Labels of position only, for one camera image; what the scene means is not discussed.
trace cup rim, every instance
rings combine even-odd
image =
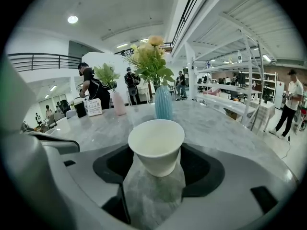
[[[175,123],[176,125],[178,125],[182,131],[182,138],[181,139],[178,139],[178,145],[174,145],[174,149],[172,149],[171,151],[168,151],[166,153],[163,153],[163,154],[160,154],[160,155],[146,155],[146,154],[142,154],[142,153],[139,153],[139,152],[136,152],[132,147],[131,145],[129,144],[129,140],[130,140],[130,134],[139,126],[145,124],[145,123],[149,123],[149,122],[156,122],[157,120],[164,120],[165,122],[172,122],[172,123]],[[140,155],[140,156],[143,156],[143,157],[146,157],[146,158],[160,158],[160,157],[165,157],[173,152],[175,152],[176,150],[178,150],[180,148],[180,146],[182,145],[183,141],[184,141],[184,138],[185,138],[185,133],[184,133],[184,130],[183,130],[183,127],[177,123],[177,122],[174,122],[172,120],[167,120],[167,119],[153,119],[153,120],[149,120],[149,121],[146,121],[144,123],[141,123],[139,125],[137,125],[136,127],[133,128],[133,130],[130,132],[129,136],[128,136],[128,145],[130,147],[130,149],[135,152],[136,154]]]

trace blue vase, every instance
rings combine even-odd
[[[156,90],[154,103],[157,119],[173,118],[172,98],[166,86],[160,86]]]

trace black railing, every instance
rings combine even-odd
[[[177,42],[177,40],[180,36],[180,33],[182,32],[182,29],[183,29],[188,17],[190,16],[192,9],[194,8],[194,5],[196,4],[196,2],[197,2],[197,0],[188,0],[186,7],[184,8],[184,11],[182,13],[182,16],[181,16],[180,22],[178,24],[177,30],[175,32],[173,42],[172,42],[173,45],[176,44],[176,42]]]
[[[79,57],[46,53],[17,53],[8,54],[8,57],[17,71],[56,68],[77,69],[82,62]]]
[[[173,44],[172,43],[164,43],[163,45],[161,45],[161,48],[163,48],[165,50],[166,53],[170,53],[173,50]],[[117,53],[115,53],[114,55],[122,55],[122,56],[129,56],[131,54],[133,54],[133,49],[129,48],[129,49],[124,49],[122,51],[119,51]]]

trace round ceiling light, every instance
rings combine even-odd
[[[72,16],[68,17],[67,21],[68,21],[70,24],[75,24],[75,23],[78,21],[78,17],[75,16],[75,15],[72,15]]]

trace ceiling light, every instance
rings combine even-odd
[[[68,21],[70,24],[75,24],[75,23],[78,21],[78,17],[75,16],[75,15],[72,15],[72,16],[68,17],[67,21]]]
[[[265,58],[266,61],[271,62],[270,58],[267,57],[267,55],[262,55],[263,58]]]
[[[148,38],[145,38],[145,39],[141,39],[140,40],[140,43],[147,43],[148,42]]]
[[[121,48],[121,47],[124,47],[124,46],[127,46],[128,44],[121,44],[121,45],[118,45],[116,48]]]
[[[54,85],[52,88],[51,88],[51,90],[50,91],[53,91],[55,88],[56,88],[57,86],[56,85]]]

